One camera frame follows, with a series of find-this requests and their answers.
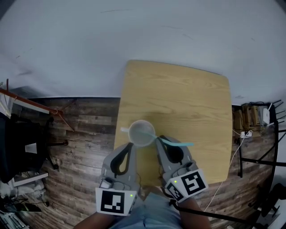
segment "person's arm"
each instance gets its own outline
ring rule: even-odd
[[[182,203],[178,204],[181,208],[188,208],[201,211],[197,202],[193,198],[188,198]],[[180,212],[181,221],[184,229],[211,229],[208,217],[196,215],[188,212]]]
[[[115,216],[102,213],[94,213],[81,221],[74,229],[106,229],[114,221]]]

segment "office chair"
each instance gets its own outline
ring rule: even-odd
[[[49,124],[54,119],[47,120],[44,130],[41,131],[39,123],[33,123],[29,119],[20,118],[12,114],[11,119],[0,113],[0,179],[8,183],[16,174],[26,171],[38,172],[45,159],[48,159],[54,169],[54,165],[48,153],[48,146],[67,145],[62,143],[49,144],[46,136]],[[28,153],[25,146],[36,143],[37,153]]]

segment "wooden table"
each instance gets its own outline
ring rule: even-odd
[[[232,112],[228,79],[211,72],[171,64],[131,60],[120,100],[115,148],[128,142],[120,127],[151,122],[156,135],[189,147],[208,183],[226,180],[231,157]],[[138,150],[141,185],[159,186],[154,145]]]

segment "power strip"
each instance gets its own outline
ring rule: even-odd
[[[251,130],[250,131],[242,131],[242,132],[240,132],[240,137],[241,138],[250,138],[250,137],[252,137],[252,131]]]

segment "white cable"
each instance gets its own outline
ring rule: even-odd
[[[236,150],[235,153],[233,154],[232,159],[231,159],[231,162],[229,163],[229,168],[231,167],[232,160],[233,160],[234,156],[236,155],[236,152],[237,152],[237,151],[239,150],[239,148],[241,147],[241,145],[242,145],[244,139],[245,139],[245,137],[242,139],[242,141],[241,141],[239,147],[237,148],[237,150]],[[220,189],[220,187],[222,186],[222,184],[223,184],[223,181],[221,182],[220,186],[219,186],[218,189],[216,190],[216,192],[215,192],[213,198],[211,198],[211,200],[210,200],[209,204],[207,205],[207,207],[205,208],[204,212],[205,212],[206,209],[210,206],[211,202],[213,201],[215,195],[217,194],[217,192],[218,192],[218,190]]]
[[[241,134],[239,134],[238,132],[236,132],[234,129],[232,129],[232,131],[236,134],[238,134],[239,136],[241,136]]]

